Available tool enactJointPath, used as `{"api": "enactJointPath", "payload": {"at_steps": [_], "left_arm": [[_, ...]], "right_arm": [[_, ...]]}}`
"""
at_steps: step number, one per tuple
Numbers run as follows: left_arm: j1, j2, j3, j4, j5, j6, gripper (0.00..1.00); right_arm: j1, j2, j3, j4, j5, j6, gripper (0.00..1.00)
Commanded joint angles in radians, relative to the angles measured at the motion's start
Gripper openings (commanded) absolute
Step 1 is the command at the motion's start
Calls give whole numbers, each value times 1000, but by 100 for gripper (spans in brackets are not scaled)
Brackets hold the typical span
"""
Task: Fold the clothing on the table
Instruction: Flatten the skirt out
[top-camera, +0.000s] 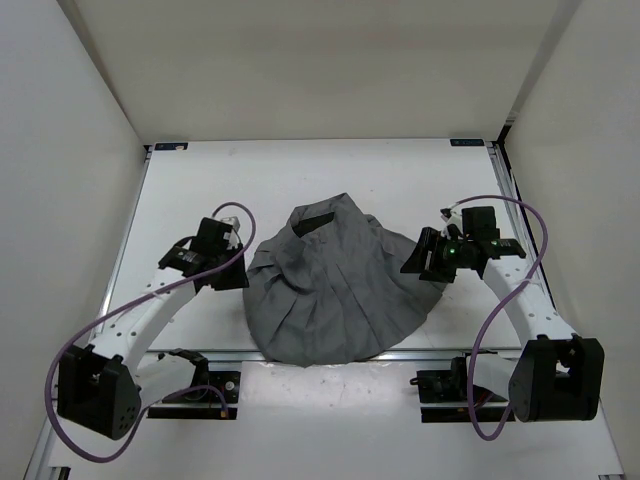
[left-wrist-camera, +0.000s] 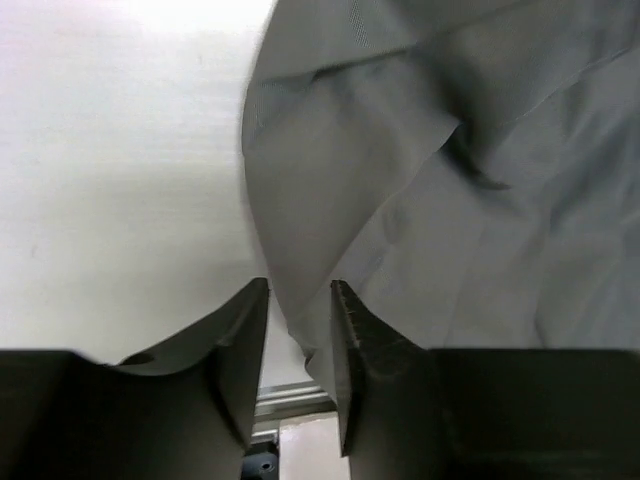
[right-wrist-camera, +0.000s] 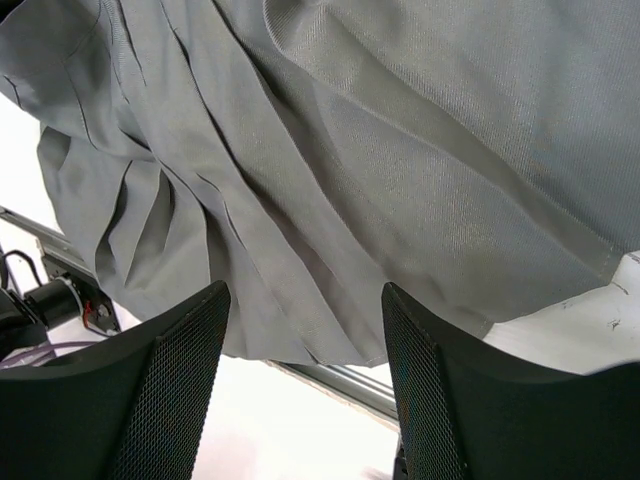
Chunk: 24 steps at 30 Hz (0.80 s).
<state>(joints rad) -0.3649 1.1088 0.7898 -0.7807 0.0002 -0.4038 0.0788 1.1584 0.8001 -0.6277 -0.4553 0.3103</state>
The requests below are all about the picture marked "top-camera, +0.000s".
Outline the grey pleated skirt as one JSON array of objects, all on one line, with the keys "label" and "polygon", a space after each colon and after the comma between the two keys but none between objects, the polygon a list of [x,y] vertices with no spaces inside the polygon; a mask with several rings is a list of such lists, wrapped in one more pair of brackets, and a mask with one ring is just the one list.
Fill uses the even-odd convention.
[{"label": "grey pleated skirt", "polygon": [[367,360],[399,344],[446,288],[402,273],[415,246],[346,193],[296,207],[247,270],[255,345],[269,361],[308,367]]}]

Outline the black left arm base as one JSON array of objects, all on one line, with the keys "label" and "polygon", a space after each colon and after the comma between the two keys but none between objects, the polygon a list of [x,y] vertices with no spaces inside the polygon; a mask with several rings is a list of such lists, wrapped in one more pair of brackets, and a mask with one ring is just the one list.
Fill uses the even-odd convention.
[{"label": "black left arm base", "polygon": [[187,388],[199,387],[199,390],[181,395],[172,392],[172,396],[149,408],[148,418],[223,421],[237,419],[241,387],[239,366],[211,367],[204,355],[185,349],[158,354],[159,361],[165,359],[181,359],[193,366],[194,372]]}]

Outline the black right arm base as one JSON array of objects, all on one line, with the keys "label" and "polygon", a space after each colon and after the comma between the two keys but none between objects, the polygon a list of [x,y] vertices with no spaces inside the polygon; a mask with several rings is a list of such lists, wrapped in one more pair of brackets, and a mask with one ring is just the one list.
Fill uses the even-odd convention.
[{"label": "black right arm base", "polygon": [[[422,424],[471,423],[467,404],[465,351],[402,351],[415,363],[410,388],[418,394]],[[474,409],[480,424],[497,423],[507,400],[480,386],[474,386]]]}]

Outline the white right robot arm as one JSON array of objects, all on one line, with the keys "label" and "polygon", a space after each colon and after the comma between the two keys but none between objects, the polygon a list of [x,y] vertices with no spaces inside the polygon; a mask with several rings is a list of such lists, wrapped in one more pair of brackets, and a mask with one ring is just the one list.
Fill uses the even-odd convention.
[{"label": "white right robot arm", "polygon": [[482,390],[511,405],[522,422],[588,421],[596,416],[604,350],[569,326],[527,278],[531,264],[515,239],[448,238],[425,227],[404,273],[451,283],[460,269],[475,271],[499,300],[522,346],[518,360],[484,350],[451,362],[449,387],[470,400]]}]

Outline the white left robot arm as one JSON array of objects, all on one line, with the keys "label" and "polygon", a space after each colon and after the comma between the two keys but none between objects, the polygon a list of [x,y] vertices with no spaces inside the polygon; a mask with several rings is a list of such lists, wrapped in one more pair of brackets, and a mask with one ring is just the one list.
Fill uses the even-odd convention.
[{"label": "white left robot arm", "polygon": [[141,298],[112,315],[86,346],[63,348],[58,372],[59,417],[111,440],[136,429],[157,402],[208,394],[226,400],[210,384],[206,358],[176,348],[145,364],[151,344],[200,291],[247,287],[243,245],[234,227],[223,225],[176,242],[160,259]]}]

